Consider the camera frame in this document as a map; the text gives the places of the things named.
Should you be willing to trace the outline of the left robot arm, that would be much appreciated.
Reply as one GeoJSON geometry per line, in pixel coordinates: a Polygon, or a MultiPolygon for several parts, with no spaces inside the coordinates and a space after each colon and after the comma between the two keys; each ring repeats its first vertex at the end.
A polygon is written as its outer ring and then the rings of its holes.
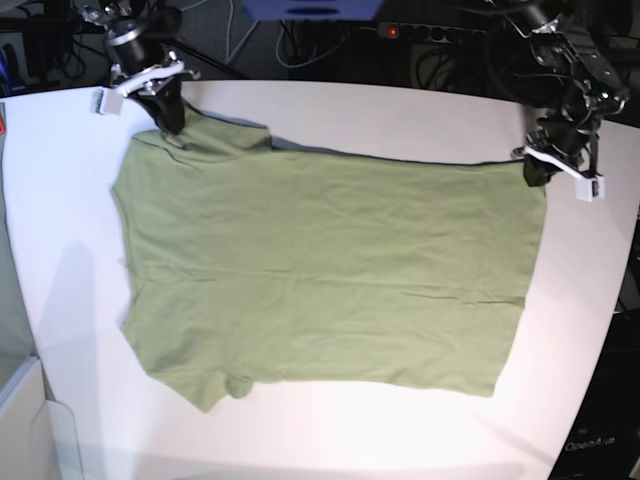
{"type": "Polygon", "coordinates": [[[536,121],[512,158],[524,162],[530,187],[544,186],[557,173],[574,180],[576,197],[605,194],[598,172],[599,129],[605,117],[623,111],[629,90],[600,52],[587,28],[558,1],[502,1],[504,16],[531,45],[536,62],[567,82],[558,100],[536,121]]]}

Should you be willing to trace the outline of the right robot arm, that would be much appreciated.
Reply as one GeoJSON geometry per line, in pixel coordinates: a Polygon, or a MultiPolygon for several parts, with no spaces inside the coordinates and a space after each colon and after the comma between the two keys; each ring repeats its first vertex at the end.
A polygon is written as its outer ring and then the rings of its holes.
{"type": "Polygon", "coordinates": [[[181,12],[162,7],[135,17],[125,1],[81,10],[85,22],[104,30],[103,45],[111,62],[108,83],[96,89],[92,110],[118,115],[128,99],[141,106],[163,132],[176,135],[185,127],[182,81],[197,79],[169,48],[182,23],[181,12]]]}

